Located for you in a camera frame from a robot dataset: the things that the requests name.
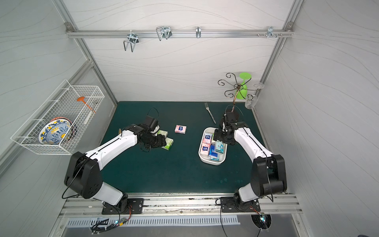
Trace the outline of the green tissue pack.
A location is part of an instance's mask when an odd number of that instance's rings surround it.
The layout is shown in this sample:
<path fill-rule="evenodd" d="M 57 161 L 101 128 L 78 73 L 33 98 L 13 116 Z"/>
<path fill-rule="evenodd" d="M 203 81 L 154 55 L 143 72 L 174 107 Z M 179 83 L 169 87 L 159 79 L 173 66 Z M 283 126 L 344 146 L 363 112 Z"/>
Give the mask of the green tissue pack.
<path fill-rule="evenodd" d="M 171 139 L 171 138 L 166 138 L 165 139 L 165 142 L 166 142 L 166 145 L 165 146 L 163 146 L 162 148 L 163 149 L 165 149 L 165 150 L 170 150 L 170 148 L 172 147 L 172 145 L 173 145 L 173 143 L 174 143 L 174 140 L 173 139 Z"/>
<path fill-rule="evenodd" d="M 168 131 L 165 130 L 159 130 L 157 132 L 157 135 L 163 135 L 165 138 L 168 136 Z"/>

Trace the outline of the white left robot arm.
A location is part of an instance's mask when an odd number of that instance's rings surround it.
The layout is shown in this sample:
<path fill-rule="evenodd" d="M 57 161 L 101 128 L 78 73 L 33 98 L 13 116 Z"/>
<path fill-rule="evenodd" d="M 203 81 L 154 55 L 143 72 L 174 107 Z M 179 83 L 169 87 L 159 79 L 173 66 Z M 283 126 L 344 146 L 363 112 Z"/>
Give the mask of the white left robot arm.
<path fill-rule="evenodd" d="M 71 158 L 64 184 L 84 199 L 96 199 L 113 206 L 127 203 L 128 195 L 105 183 L 101 171 L 118 155 L 141 144 L 147 149 L 166 146 L 166 136 L 144 124 L 132 124 L 105 144 L 86 153 L 76 152 Z"/>

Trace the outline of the dark blue tissue pack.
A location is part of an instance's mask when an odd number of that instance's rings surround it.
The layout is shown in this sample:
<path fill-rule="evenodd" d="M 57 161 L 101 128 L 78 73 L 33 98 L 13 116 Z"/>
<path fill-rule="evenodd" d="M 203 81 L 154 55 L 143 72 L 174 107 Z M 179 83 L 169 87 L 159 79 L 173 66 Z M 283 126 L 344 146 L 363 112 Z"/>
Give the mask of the dark blue tissue pack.
<path fill-rule="evenodd" d="M 218 158 L 218 154 L 215 151 L 215 145 L 214 144 L 210 145 L 210 151 L 209 151 L 209 155 L 208 156 L 209 157 Z"/>

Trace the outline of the pink tissue pack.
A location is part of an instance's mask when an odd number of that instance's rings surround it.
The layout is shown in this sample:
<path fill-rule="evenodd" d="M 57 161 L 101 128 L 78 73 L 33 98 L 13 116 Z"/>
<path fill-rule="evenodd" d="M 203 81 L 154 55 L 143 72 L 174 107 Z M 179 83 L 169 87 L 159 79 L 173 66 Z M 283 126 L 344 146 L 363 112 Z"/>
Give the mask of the pink tissue pack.
<path fill-rule="evenodd" d="M 212 133 L 204 133 L 203 143 L 211 144 L 212 137 L 213 137 Z"/>
<path fill-rule="evenodd" d="M 209 144 L 209 143 L 202 143 L 202 145 L 200 147 L 200 154 L 202 156 L 208 156 L 209 152 L 210 152 L 210 147 L 211 147 L 211 144 Z"/>
<path fill-rule="evenodd" d="M 186 131 L 187 131 L 187 127 L 184 126 L 184 125 L 176 125 L 175 127 L 175 133 L 179 133 L 179 134 L 185 134 Z"/>

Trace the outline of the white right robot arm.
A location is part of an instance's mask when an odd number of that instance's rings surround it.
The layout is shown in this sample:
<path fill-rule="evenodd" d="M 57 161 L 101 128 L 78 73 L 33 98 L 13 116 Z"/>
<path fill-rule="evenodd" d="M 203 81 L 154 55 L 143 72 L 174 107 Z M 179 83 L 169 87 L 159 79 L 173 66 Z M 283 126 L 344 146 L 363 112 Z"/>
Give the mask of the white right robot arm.
<path fill-rule="evenodd" d="M 216 129 L 214 137 L 227 145 L 239 144 L 252 162 L 250 182 L 239 188 L 240 202 L 249 202 L 261 197 L 287 191 L 285 160 L 269 151 L 244 122 L 232 122 Z"/>

